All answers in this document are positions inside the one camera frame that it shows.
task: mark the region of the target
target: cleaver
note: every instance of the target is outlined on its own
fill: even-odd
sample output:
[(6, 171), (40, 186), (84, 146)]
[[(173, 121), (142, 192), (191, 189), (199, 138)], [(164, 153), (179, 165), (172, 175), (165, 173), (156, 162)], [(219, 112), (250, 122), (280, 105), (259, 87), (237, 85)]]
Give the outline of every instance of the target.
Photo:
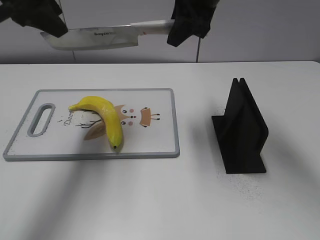
[(119, 49), (138, 46), (138, 36), (148, 34), (167, 35), (174, 21), (174, 19), (157, 20), (122, 26), (70, 29), (59, 38), (46, 32), (40, 34), (52, 48), (57, 50)]

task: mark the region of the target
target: banana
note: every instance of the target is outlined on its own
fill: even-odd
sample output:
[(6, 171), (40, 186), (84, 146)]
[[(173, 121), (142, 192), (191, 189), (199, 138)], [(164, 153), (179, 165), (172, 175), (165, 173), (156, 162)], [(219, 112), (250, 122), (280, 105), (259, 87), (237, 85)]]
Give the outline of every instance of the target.
[(97, 112), (105, 123), (109, 143), (116, 149), (122, 143), (122, 127), (114, 105), (100, 96), (86, 96), (75, 105), (69, 106), (69, 111), (91, 110)]

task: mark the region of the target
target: black knife stand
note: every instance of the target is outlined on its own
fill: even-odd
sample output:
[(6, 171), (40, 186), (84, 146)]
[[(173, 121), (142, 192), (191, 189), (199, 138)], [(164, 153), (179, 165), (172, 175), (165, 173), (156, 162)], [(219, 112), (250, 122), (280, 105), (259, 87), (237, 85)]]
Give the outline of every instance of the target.
[(224, 115), (211, 118), (226, 173), (265, 173), (260, 152), (268, 128), (244, 78), (233, 79)]

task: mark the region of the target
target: white cutting board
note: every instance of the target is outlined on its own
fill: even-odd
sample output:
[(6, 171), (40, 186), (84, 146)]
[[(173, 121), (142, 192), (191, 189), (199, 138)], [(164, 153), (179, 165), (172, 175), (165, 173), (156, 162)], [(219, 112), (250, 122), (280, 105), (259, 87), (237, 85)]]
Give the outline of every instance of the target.
[[(99, 115), (69, 112), (68, 106), (86, 96), (103, 97), (117, 108), (123, 130), (121, 150), (114, 151), (107, 135), (97, 134), (104, 124)], [(39, 136), (30, 136), (30, 125), (46, 104), (55, 106), (47, 128)], [(95, 134), (88, 139), (90, 130)], [(179, 153), (172, 89), (70, 89), (37, 91), (3, 157), (7, 161), (48, 161), (175, 158)]]

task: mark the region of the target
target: table surface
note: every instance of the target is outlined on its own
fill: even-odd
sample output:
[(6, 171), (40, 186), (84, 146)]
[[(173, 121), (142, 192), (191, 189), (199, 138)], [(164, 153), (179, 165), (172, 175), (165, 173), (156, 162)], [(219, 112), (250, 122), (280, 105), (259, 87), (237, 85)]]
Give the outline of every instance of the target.
[[(269, 129), (265, 174), (226, 174), (211, 115), (245, 78)], [(317, 240), (320, 64), (0, 65), (0, 152), (39, 89), (172, 88), (171, 159), (0, 160), (0, 239)]]

